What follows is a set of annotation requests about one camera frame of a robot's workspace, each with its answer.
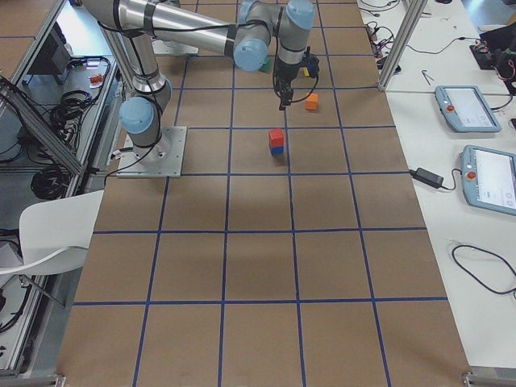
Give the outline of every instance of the gray floor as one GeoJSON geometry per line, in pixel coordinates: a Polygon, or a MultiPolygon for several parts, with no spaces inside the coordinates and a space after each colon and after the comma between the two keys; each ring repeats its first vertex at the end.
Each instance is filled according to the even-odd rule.
{"type": "Polygon", "coordinates": [[[462,3],[475,26],[506,24],[509,17],[516,12],[516,5],[508,6],[502,0],[462,0],[462,3]]]}

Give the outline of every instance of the power adapter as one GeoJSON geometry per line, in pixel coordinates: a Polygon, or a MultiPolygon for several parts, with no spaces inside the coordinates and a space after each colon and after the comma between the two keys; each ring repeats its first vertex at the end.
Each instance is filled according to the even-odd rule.
{"type": "Polygon", "coordinates": [[[410,175],[413,179],[421,181],[430,187],[441,188],[443,186],[444,177],[436,175],[435,173],[427,171],[426,169],[418,168],[415,171],[411,169],[410,175]]]}

